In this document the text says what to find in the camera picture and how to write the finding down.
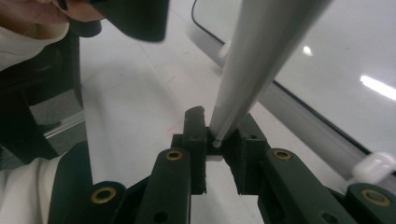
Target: human hand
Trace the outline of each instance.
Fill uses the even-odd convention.
[[[66,16],[76,21],[103,18],[82,0],[67,0],[67,5],[63,11],[53,0],[0,0],[0,26],[22,34],[33,24],[66,23]]]

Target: brass screw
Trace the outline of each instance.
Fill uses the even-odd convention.
[[[383,207],[390,206],[389,198],[376,190],[364,189],[361,191],[361,195],[363,195],[363,197],[370,203]]]
[[[183,157],[183,154],[177,150],[172,150],[166,154],[166,159],[169,161],[178,161]]]
[[[93,203],[108,203],[116,196],[116,194],[116,189],[112,187],[102,187],[92,194],[91,201]]]
[[[282,161],[289,161],[291,160],[291,155],[289,152],[284,151],[284,150],[276,150],[274,151],[274,156]]]

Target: white pole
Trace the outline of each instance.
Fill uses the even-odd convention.
[[[241,119],[331,0],[244,0],[209,130],[217,140]]]

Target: black chair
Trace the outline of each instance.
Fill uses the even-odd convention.
[[[65,91],[75,89],[82,105],[79,83],[79,39],[68,33],[46,46],[33,59],[0,72],[0,147],[23,163],[57,155],[29,109]]]

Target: white sleeve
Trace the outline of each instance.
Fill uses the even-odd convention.
[[[29,165],[0,172],[0,223],[48,223],[60,159],[35,159]]]
[[[44,47],[64,38],[69,25],[36,25],[27,35],[0,27],[0,71],[35,57]]]

